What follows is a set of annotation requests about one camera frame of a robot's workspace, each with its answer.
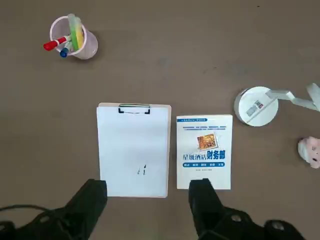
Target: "yellow highlighter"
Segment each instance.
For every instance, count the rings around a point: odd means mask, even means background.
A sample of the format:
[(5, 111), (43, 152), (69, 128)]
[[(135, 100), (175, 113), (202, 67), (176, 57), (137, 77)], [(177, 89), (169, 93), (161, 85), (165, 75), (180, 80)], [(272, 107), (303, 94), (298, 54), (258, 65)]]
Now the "yellow highlighter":
[(84, 34), (82, 31), (82, 23), (79, 17), (75, 17), (75, 35), (78, 43), (78, 49), (81, 49), (84, 44)]

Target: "green highlighter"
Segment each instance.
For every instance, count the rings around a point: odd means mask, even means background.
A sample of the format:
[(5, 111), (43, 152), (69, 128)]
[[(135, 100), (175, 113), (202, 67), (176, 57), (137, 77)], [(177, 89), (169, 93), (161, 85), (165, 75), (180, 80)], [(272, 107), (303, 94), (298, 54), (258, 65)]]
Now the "green highlighter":
[(73, 51), (78, 51), (78, 42), (77, 42), (77, 35), (76, 35), (76, 16), (73, 13), (68, 15), (69, 27), (70, 27), (70, 36), (71, 42), (73, 46)]

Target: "pink object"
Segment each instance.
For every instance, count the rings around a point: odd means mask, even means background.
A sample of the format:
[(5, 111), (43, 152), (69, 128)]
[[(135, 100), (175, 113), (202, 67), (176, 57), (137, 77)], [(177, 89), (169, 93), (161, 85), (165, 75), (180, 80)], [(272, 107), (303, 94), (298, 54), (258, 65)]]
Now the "pink object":
[(320, 139), (309, 136), (298, 143), (298, 152), (314, 169), (320, 168)]

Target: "lamp base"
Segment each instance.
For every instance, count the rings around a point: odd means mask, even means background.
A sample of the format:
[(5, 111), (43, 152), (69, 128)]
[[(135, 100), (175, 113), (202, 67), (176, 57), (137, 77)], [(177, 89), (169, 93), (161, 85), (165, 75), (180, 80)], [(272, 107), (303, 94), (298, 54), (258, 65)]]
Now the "lamp base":
[(266, 95), (269, 90), (264, 86), (256, 86), (240, 92), (234, 101), (237, 118), (253, 127), (270, 123), (278, 112), (279, 101)]

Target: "white desk lamp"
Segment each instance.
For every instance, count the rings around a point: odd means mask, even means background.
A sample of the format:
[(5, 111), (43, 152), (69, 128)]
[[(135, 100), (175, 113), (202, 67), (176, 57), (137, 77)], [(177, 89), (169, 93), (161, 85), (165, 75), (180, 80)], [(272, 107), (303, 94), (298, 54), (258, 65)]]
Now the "white desk lamp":
[(235, 98), (234, 111), (241, 122), (254, 127), (264, 126), (275, 118), (279, 99), (320, 112), (320, 88), (312, 83), (306, 89), (312, 101), (297, 98), (287, 90), (271, 90), (264, 86), (247, 88)]

